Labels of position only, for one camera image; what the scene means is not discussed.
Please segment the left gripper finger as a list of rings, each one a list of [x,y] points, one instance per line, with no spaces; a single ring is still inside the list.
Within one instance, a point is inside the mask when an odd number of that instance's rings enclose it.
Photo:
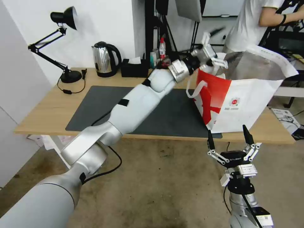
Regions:
[[[219,69],[220,67],[228,69],[228,62],[226,60],[212,57],[210,58],[210,61],[213,69]]]
[[[225,29],[224,27],[220,27],[220,28],[216,28],[212,31],[205,31],[203,32],[203,36],[202,36],[202,40],[201,40],[201,44],[203,47],[206,47],[209,44],[210,38],[215,36],[216,34],[218,34],[219,32],[221,32],[222,30]]]

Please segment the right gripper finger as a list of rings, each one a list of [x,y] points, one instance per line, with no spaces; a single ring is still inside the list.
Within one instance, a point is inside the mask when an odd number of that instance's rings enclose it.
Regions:
[[[242,150],[245,153],[245,156],[243,157],[243,161],[252,162],[253,159],[258,154],[262,143],[259,142],[254,143],[253,136],[245,125],[243,125],[243,133],[244,133],[245,142],[247,144],[246,147]]]
[[[226,158],[223,157],[221,154],[217,153],[215,151],[215,145],[214,145],[214,140],[213,136],[210,130],[208,130],[208,140],[207,140],[207,145],[209,148],[208,155],[217,160],[220,164],[226,164]]]

